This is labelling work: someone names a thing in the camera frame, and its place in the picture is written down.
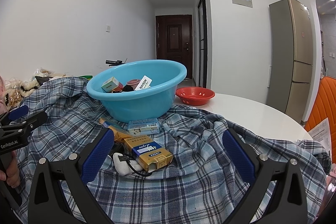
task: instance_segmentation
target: orange chair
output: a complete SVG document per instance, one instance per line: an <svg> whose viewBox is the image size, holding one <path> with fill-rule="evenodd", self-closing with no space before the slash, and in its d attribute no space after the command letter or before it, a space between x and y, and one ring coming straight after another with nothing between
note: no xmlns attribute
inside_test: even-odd
<svg viewBox="0 0 336 224"><path fill-rule="evenodd" d="M336 79L332 77L324 77L320 81L305 130L310 131L327 117L331 134L332 162L336 163Z"/></svg>

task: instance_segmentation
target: red bowl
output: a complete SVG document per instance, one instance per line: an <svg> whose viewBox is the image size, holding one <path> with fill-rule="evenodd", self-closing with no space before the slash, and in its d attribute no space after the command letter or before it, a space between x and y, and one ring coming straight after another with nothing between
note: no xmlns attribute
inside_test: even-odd
<svg viewBox="0 0 336 224"><path fill-rule="evenodd" d="M201 87L185 87L176 90L176 95L184 104L190 106L205 105L215 96L212 90Z"/></svg>

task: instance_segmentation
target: round tabletop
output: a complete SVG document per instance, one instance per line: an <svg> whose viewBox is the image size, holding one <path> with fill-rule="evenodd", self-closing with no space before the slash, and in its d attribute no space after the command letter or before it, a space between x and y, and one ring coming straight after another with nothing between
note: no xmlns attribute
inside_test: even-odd
<svg viewBox="0 0 336 224"><path fill-rule="evenodd" d="M174 104L185 105L177 96ZM307 131L286 114L249 99L216 93L206 105L197 108L222 115L264 138L294 143L297 140L312 140Z"/></svg>

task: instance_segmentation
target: pink bag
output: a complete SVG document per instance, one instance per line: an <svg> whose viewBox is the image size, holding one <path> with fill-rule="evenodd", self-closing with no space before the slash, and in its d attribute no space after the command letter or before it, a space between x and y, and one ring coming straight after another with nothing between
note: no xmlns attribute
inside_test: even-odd
<svg viewBox="0 0 336 224"><path fill-rule="evenodd" d="M0 114L7 112L4 96L5 96L5 81L0 76Z"/></svg>

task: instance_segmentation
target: blue gripper pad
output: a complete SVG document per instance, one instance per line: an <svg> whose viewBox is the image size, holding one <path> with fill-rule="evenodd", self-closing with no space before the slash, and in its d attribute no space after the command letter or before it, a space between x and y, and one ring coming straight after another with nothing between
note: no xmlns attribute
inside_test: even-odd
<svg viewBox="0 0 336 224"><path fill-rule="evenodd" d="M95 179L113 145L114 133L109 129L100 139L95 148L93 148L92 152L82 165L81 179L84 184L87 184Z"/></svg>
<svg viewBox="0 0 336 224"><path fill-rule="evenodd" d="M28 106L24 105L22 107L19 107L18 109L15 109L15 110L11 111L8 114L8 119L11 120L11 121L15 121L16 119L19 119L22 116L28 114L28 112L29 112Z"/></svg>
<svg viewBox="0 0 336 224"><path fill-rule="evenodd" d="M254 165L229 130L223 133L223 146L244 182L255 181Z"/></svg>

